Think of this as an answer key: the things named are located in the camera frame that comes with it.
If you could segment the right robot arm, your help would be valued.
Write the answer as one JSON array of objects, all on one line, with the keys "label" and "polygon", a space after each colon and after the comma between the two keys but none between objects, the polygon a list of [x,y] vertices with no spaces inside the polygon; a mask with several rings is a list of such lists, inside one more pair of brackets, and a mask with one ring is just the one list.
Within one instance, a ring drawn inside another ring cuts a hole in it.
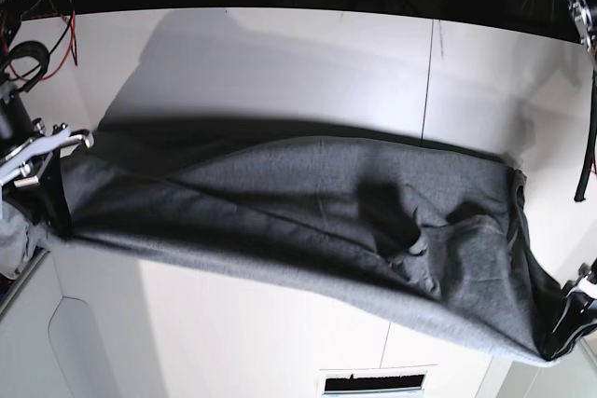
[{"label": "right robot arm", "polygon": [[62,123],[47,131],[31,119],[21,95],[58,74],[50,65],[55,48],[41,42],[14,41],[23,17],[43,0],[1,0],[1,198],[21,207],[34,222],[61,235],[71,230],[62,183],[61,154],[91,148],[90,130]]}]

